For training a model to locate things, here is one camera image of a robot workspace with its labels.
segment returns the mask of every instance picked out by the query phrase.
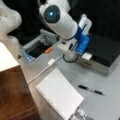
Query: pen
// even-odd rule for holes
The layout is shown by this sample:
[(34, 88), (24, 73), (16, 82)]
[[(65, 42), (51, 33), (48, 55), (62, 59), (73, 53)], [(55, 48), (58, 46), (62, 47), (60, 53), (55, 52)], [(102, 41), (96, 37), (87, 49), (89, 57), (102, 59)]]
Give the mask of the pen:
[(101, 91), (94, 90), (94, 89), (90, 89), (90, 88), (88, 88), (88, 87), (86, 87), (86, 86), (83, 86), (83, 85), (79, 85), (78, 87), (81, 88), (81, 89), (88, 90), (88, 91), (90, 91), (90, 92), (99, 94), (99, 95), (105, 95), (105, 94), (104, 94), (103, 92), (101, 92)]

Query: table surface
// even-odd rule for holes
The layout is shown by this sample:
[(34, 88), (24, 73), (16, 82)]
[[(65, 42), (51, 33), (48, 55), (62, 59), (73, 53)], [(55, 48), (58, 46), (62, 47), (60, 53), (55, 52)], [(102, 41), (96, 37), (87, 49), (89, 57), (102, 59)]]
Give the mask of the table surface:
[[(38, 75), (51, 58), (61, 56), (61, 51), (55, 44), (52, 52), (42, 54), (32, 63), (24, 66), (23, 72), (26, 80), (29, 81)], [(58, 68), (73, 87), (84, 97), (81, 107), (86, 114), (94, 120), (118, 120), (120, 117), (120, 64), (109, 75), (105, 76), (94, 70), (86, 68), (78, 63), (66, 63), (61, 58), (55, 65), (46, 70), (35, 81), (29, 84), (32, 96), (38, 106), (43, 120), (61, 120), (56, 112), (47, 104), (44, 98), (37, 92), (38, 85), (53, 69)], [(98, 95), (78, 88), (78, 85), (85, 85), (90, 88), (102, 91), (106, 96)]]

